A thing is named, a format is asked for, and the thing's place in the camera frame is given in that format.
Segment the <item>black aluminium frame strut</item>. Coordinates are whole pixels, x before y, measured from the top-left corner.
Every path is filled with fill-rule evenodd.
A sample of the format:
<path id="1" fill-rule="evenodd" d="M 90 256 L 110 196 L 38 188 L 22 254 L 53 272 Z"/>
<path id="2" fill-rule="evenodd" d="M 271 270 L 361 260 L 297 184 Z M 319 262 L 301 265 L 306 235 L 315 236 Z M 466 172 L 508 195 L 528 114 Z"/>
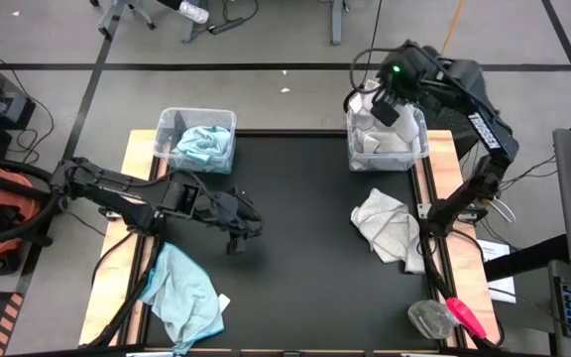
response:
<path id="1" fill-rule="evenodd" d="M 430 251 L 430 242 L 427 235 L 420 234 L 418 236 L 417 252 L 423 256 L 426 276 L 432 281 L 439 293 L 445 299 L 456 298 L 456 294 L 447 285 L 444 277 L 438 272 L 433 260 L 433 252 Z M 500 339 L 498 343 L 493 343 L 487 337 L 481 337 L 478 328 L 470 327 L 467 324 L 462 324 L 462 326 L 479 350 L 499 350 L 501 348 L 503 339 Z"/>
<path id="2" fill-rule="evenodd" d="M 127 236 L 104 252 L 94 275 L 92 297 L 81 331 L 83 347 L 137 345 L 144 304 L 139 295 L 147 284 L 161 240 Z"/>

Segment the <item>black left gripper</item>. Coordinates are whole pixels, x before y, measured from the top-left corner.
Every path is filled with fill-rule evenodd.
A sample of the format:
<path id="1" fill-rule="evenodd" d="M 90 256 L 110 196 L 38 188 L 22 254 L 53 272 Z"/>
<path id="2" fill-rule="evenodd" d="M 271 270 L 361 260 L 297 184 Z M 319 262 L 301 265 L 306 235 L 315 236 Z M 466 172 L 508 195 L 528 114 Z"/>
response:
<path id="1" fill-rule="evenodd" d="M 226 244 L 228 256 L 244 253 L 246 241 L 262 234 L 263 216 L 245 191 L 232 188 L 211 192 L 205 188 L 203 195 L 206 202 L 200 209 L 200 222 L 229 234 Z"/>

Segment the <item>black table frame rail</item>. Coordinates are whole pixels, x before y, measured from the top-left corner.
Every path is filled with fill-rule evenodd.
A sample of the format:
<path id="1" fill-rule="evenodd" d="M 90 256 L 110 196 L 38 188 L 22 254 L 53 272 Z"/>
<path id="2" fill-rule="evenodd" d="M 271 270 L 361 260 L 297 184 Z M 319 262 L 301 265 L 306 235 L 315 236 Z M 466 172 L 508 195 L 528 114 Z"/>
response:
<path id="1" fill-rule="evenodd" d="M 346 129 L 242 129 L 236 132 L 237 137 L 270 137 L 270 138 L 346 138 Z"/>

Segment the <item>person's shoe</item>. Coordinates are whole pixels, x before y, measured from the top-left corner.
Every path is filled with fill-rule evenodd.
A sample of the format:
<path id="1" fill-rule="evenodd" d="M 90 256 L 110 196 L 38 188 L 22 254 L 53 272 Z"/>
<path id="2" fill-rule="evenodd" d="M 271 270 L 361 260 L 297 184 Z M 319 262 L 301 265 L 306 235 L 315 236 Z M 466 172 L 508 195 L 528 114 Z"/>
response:
<path id="1" fill-rule="evenodd" d="M 178 13 L 196 24 L 205 24 L 209 19 L 209 12 L 188 0 L 181 0 L 177 9 Z"/>

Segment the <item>grey desk leg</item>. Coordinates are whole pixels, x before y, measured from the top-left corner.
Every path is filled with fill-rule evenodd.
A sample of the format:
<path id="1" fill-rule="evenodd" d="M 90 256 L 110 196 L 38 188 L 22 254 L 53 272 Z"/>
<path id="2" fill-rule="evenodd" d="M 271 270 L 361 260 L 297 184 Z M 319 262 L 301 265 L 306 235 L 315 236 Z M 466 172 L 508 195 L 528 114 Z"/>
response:
<path id="1" fill-rule="evenodd" d="M 342 44 L 342 24 L 343 13 L 347 10 L 346 0 L 329 0 L 330 1 L 330 17 L 331 17 L 331 38 L 332 46 L 340 46 Z"/>

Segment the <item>white paper sheet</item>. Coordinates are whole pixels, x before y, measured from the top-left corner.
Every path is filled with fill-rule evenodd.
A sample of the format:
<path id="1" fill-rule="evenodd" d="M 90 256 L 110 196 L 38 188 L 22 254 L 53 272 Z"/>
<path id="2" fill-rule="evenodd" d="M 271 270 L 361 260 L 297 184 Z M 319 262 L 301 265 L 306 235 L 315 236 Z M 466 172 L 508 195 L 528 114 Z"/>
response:
<path id="1" fill-rule="evenodd" d="M 478 240 L 478 244 L 482 248 L 483 261 L 488 263 L 493 259 L 508 255 L 511 250 L 508 245 L 494 243 L 490 241 Z M 498 300 L 507 303 L 516 303 L 514 278 L 507 277 L 488 283 L 489 293 L 492 300 Z"/>

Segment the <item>wooden table side board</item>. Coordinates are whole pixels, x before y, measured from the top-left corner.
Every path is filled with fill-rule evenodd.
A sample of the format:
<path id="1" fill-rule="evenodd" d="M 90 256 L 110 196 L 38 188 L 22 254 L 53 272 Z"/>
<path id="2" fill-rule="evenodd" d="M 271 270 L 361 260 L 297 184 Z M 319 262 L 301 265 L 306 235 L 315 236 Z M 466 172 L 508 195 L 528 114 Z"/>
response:
<path id="1" fill-rule="evenodd" d="M 157 178 L 160 169 L 153 154 L 153 130 L 133 130 L 126 147 L 121 172 L 139 179 Z M 136 281 L 146 269 L 154 239 L 130 236 L 125 224 L 108 224 L 102 253 L 110 251 L 95 274 L 91 295 L 82 325 L 79 343 L 90 343 L 111 321 Z"/>
<path id="2" fill-rule="evenodd" d="M 446 198 L 463 178 L 452 134 L 434 130 L 428 133 L 429 156 L 415 163 L 415 180 L 419 186 L 419 201 L 426 204 L 433 198 Z M 484 327 L 487 338 L 500 340 L 489 286 L 485 277 L 480 250 L 474 244 L 475 228 L 456 222 L 455 231 L 444 241 L 433 241 L 430 249 L 438 272 L 448 285 L 454 287 L 462 300 Z"/>

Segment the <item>black desk beam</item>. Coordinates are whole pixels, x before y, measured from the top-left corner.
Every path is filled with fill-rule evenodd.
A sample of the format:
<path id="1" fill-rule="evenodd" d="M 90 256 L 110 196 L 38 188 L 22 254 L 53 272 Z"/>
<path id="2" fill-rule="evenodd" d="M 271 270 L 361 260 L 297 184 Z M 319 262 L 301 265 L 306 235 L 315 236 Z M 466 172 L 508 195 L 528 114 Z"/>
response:
<path id="1" fill-rule="evenodd" d="M 484 272 L 487 281 L 492 282 L 546 267 L 554 260 L 569 261 L 565 234 L 490 260 L 484 264 Z"/>

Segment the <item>black power strip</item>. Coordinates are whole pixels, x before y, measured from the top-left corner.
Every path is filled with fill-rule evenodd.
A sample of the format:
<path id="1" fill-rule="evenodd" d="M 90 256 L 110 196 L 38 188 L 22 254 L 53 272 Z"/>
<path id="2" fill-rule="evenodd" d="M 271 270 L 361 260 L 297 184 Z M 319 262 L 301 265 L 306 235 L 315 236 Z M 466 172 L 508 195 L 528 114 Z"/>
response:
<path id="1" fill-rule="evenodd" d="M 236 18 L 234 20 L 230 20 L 228 22 L 222 23 L 220 25 L 212 25 L 209 26 L 207 28 L 207 31 L 211 34 L 211 35 L 219 35 L 222 34 L 224 32 L 233 30 L 237 27 L 240 27 L 241 25 L 243 25 L 246 22 L 246 20 L 242 17 L 240 18 Z"/>

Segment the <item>grey desk foot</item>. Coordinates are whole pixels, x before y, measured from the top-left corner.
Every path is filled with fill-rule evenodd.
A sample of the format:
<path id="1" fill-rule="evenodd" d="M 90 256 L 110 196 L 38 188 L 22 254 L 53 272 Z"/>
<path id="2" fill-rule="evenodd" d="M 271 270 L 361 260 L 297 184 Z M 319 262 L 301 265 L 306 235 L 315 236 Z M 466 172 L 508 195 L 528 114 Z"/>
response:
<path id="1" fill-rule="evenodd" d="M 207 31 L 208 21 L 208 15 L 202 16 L 197 21 L 189 19 L 183 26 L 181 41 L 184 44 L 190 44 L 199 35 Z"/>

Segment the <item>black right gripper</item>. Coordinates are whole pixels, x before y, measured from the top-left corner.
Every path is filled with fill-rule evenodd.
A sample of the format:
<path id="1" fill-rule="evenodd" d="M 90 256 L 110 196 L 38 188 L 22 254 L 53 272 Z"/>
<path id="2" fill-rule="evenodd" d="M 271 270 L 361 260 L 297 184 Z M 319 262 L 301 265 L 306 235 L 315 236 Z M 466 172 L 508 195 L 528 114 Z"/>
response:
<path id="1" fill-rule="evenodd" d="M 416 49 L 391 52 L 377 73 L 379 88 L 372 99 L 370 112 L 386 127 L 391 127 L 399 118 L 397 106 L 415 103 L 419 97 L 420 69 Z"/>

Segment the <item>grey chair base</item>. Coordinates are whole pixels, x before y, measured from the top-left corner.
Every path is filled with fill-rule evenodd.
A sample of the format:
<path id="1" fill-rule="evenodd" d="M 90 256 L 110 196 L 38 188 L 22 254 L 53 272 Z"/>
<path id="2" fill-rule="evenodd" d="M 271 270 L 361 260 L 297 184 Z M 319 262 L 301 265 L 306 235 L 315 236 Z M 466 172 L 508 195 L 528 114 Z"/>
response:
<path id="1" fill-rule="evenodd" d="M 124 7 L 127 7 L 132 12 L 139 14 L 145 20 L 150 30 L 154 30 L 157 27 L 153 19 L 145 11 L 143 0 L 111 0 L 109 7 L 104 11 L 97 26 L 98 31 L 106 39 L 110 39 L 112 37 L 109 32 L 111 21 L 114 17 L 117 17 L 122 13 Z"/>

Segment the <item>clear plastic storage bin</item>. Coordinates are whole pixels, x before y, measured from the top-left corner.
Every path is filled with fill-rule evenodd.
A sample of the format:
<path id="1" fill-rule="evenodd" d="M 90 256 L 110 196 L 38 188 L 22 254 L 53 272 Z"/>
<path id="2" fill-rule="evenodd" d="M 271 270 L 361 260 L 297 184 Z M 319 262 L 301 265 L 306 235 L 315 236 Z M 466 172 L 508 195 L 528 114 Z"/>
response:
<path id="1" fill-rule="evenodd" d="M 229 110 L 186 107 L 167 108 L 162 112 L 158 122 L 154 142 L 154 155 L 165 159 L 169 165 L 169 154 L 172 153 L 172 149 L 179 142 L 182 134 L 187 129 L 196 126 L 220 126 L 227 129 L 232 135 L 227 153 L 235 153 L 236 124 L 237 116 Z"/>
<path id="2" fill-rule="evenodd" d="M 414 164 L 429 155 L 427 130 L 423 113 L 415 108 L 414 117 L 419 126 L 420 152 L 400 155 L 366 155 L 355 151 L 356 142 L 355 129 L 351 123 L 351 115 L 347 113 L 348 131 L 348 157 L 349 168 L 352 172 L 405 172 L 411 169 Z"/>

